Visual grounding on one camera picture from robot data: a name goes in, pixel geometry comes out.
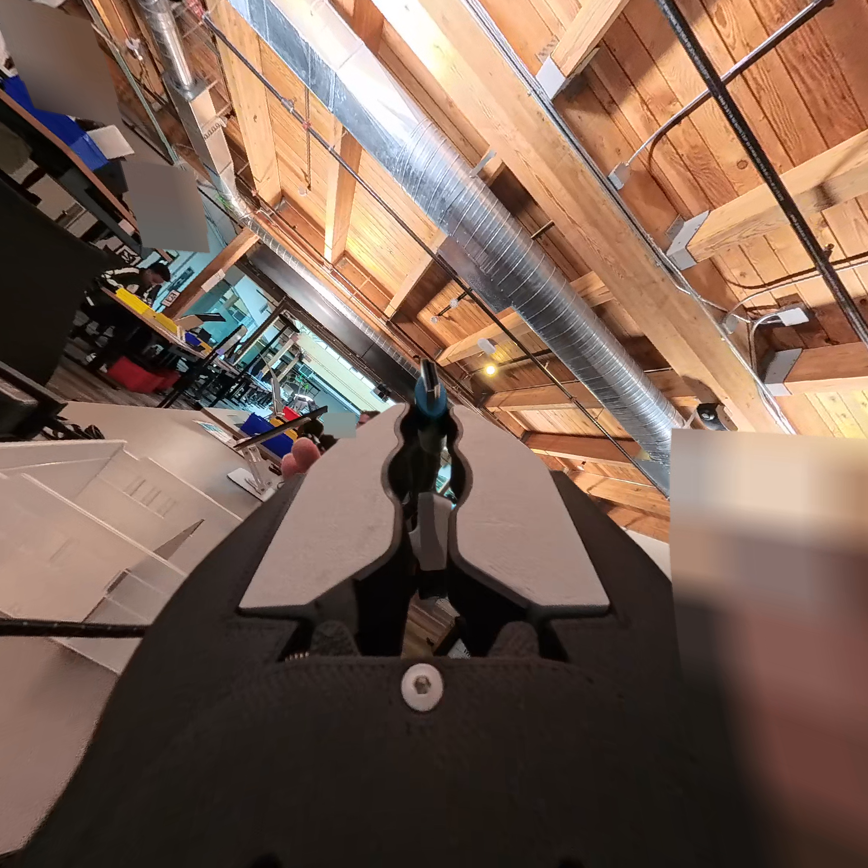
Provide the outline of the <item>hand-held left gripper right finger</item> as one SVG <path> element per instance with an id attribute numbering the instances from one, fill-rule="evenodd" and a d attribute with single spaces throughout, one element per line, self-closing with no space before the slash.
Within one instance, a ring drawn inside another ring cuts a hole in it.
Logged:
<path id="1" fill-rule="evenodd" d="M 462 493 L 450 557 L 468 576 L 539 616 L 601 615 L 609 596 L 548 467 L 474 411 L 451 411 Z"/>

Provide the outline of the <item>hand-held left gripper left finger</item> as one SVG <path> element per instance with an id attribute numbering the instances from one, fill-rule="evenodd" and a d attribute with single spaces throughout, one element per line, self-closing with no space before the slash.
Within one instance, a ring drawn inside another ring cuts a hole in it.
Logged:
<path id="1" fill-rule="evenodd" d="M 299 613 L 397 551 L 403 511 L 388 469 L 410 406 L 396 404 L 305 474 L 241 598 L 243 613 Z"/>

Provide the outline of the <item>black hdmi switch box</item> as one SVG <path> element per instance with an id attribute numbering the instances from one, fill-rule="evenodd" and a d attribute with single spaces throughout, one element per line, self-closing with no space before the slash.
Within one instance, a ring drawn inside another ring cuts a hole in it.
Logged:
<path id="1" fill-rule="evenodd" d="M 417 524 L 409 536 L 418 562 L 418 596 L 423 601 L 447 596 L 452 507 L 448 498 L 435 492 L 418 496 Z"/>

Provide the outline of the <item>pink rounded object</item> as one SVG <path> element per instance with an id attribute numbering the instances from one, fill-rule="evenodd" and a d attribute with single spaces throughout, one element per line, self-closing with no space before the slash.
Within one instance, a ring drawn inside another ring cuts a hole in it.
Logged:
<path id="1" fill-rule="evenodd" d="M 296 439 L 291 450 L 281 459 L 281 478 L 288 481 L 298 475 L 305 474 L 320 457 L 320 447 L 314 440 L 307 437 Z"/>

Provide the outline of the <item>blue storage bin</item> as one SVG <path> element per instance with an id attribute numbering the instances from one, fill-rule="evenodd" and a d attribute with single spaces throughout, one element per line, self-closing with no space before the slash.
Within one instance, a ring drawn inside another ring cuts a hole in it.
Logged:
<path id="1" fill-rule="evenodd" d="M 81 162 L 92 172 L 107 166 L 109 159 L 103 155 L 100 148 L 94 143 L 90 136 L 78 130 L 80 135 L 73 136 L 67 145 L 70 150 L 81 160 Z"/>
<path id="2" fill-rule="evenodd" d="M 84 135 L 76 120 L 69 115 L 37 109 L 20 76 L 2 77 L 2 90 L 65 144 L 72 146 Z"/>
<path id="3" fill-rule="evenodd" d="M 274 422 L 272 418 L 265 418 L 256 413 L 251 413 L 241 425 L 241 432 L 248 437 L 253 437 L 278 427 L 279 425 Z M 259 443 L 259 447 L 269 451 L 278 459 L 282 459 L 292 449 L 294 443 L 292 437 L 293 434 L 293 430 L 287 429 L 278 435 Z"/>

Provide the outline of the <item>clear plastic storage box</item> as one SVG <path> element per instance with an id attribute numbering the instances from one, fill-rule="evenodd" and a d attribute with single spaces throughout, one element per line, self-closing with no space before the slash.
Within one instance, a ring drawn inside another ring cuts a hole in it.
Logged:
<path id="1" fill-rule="evenodd" d="M 240 523 L 123 441 L 2 443 L 2 615 L 146 627 Z"/>

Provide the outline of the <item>red storage bin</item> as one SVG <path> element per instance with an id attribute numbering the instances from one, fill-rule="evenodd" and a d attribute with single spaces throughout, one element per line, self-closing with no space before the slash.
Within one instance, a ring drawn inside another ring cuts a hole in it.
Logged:
<path id="1" fill-rule="evenodd" d="M 160 367 L 142 359 L 120 356 L 106 371 L 106 377 L 130 392 L 158 394 L 172 389 L 181 374 L 175 368 Z"/>

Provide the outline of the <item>black office chair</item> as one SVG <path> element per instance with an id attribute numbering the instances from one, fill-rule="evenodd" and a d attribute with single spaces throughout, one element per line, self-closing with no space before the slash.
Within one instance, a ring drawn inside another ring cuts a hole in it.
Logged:
<path id="1" fill-rule="evenodd" d="M 36 422 L 48 417 L 48 409 L 63 407 L 47 385 L 86 291 L 118 264 L 2 181 L 2 442 L 36 434 Z"/>

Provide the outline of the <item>black ceiling pipe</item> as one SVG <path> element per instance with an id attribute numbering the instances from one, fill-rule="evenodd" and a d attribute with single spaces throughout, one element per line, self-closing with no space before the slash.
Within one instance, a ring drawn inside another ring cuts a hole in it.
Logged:
<path id="1" fill-rule="evenodd" d="M 764 181 L 767 191 L 772 194 L 776 207 L 786 217 L 819 276 L 826 283 L 832 298 L 840 307 L 855 334 L 863 343 L 866 343 L 867 324 L 858 306 L 845 289 L 835 268 L 830 264 L 829 254 L 819 244 L 804 214 L 799 210 L 796 201 L 787 190 L 774 165 L 767 158 L 765 150 L 754 135 L 753 129 L 751 129 L 738 104 L 731 97 L 706 50 L 691 29 L 688 19 L 679 9 L 677 2 L 658 1 L 657 6 L 667 19 L 667 23 L 675 33 L 700 78 L 705 82 L 710 96 L 717 103 L 734 135 Z"/>

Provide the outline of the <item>large spiral air duct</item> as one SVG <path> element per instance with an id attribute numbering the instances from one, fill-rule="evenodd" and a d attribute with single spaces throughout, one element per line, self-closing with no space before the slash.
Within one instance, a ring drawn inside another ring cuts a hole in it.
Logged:
<path id="1" fill-rule="evenodd" d="M 350 24 L 329 2 L 231 5 L 445 234 L 455 273 L 483 274 L 480 298 L 513 308 L 648 454 L 668 494 L 676 408 Z"/>

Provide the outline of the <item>narrow spiral air duct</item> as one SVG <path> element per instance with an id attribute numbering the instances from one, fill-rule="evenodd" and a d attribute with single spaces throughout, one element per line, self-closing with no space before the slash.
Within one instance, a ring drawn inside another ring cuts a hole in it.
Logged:
<path id="1" fill-rule="evenodd" d="M 208 179 L 233 219 L 258 243 L 254 261 L 260 273 L 277 284 L 288 284 L 285 293 L 343 344 L 363 359 L 375 380 L 385 383 L 400 399 L 412 400 L 418 366 L 407 359 L 380 326 L 372 325 L 334 292 L 322 276 L 294 254 L 241 197 L 236 186 L 232 157 L 222 127 L 214 120 L 207 84 L 189 66 L 179 28 L 168 2 L 139 2 L 147 27 L 163 62 L 163 82 L 175 104 L 193 149 L 203 162 Z"/>

